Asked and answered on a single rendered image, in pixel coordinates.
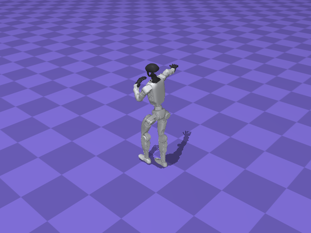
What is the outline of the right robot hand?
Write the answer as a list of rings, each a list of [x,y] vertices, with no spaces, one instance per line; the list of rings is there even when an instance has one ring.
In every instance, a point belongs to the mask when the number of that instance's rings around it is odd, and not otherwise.
[[[172,64],[172,66],[171,66],[171,65],[169,65],[169,66],[170,66],[171,68],[175,68],[175,70],[176,70],[176,68],[178,67],[178,65],[175,65],[175,64],[174,64],[174,65]],[[174,70],[174,71],[175,71],[175,70]]]

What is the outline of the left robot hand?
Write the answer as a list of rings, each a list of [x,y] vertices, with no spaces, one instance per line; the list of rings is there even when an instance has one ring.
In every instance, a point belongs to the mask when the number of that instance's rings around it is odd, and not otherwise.
[[[140,77],[138,80],[137,80],[137,82],[135,83],[135,84],[137,84],[137,87],[139,87],[140,86],[140,83],[143,81],[143,80],[145,80],[147,77],[145,77],[145,76],[143,76],[143,77]]]

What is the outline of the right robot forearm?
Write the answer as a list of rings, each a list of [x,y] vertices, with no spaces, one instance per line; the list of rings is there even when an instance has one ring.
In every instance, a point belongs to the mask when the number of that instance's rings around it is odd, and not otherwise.
[[[166,71],[167,71],[168,73],[170,73],[170,75],[174,74],[174,70],[175,70],[175,68],[166,69]]]

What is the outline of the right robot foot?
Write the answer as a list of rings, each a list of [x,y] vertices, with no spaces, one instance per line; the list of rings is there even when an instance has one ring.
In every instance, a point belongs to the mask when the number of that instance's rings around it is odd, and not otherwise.
[[[161,159],[159,159],[159,158],[155,158],[155,161],[158,163],[158,164],[160,164],[160,165],[162,165],[163,167],[167,167],[167,162],[161,162]]]

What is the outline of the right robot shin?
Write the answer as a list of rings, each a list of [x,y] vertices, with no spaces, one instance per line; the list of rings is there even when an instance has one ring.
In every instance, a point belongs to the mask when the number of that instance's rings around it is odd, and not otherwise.
[[[166,136],[167,137],[167,136]],[[167,138],[168,139],[168,138]],[[159,151],[160,151],[160,157],[161,157],[161,162],[164,162],[165,161],[165,155],[166,155],[166,151],[167,151],[167,141],[164,142],[164,143],[161,143],[159,140],[158,140],[158,145],[159,145]]]

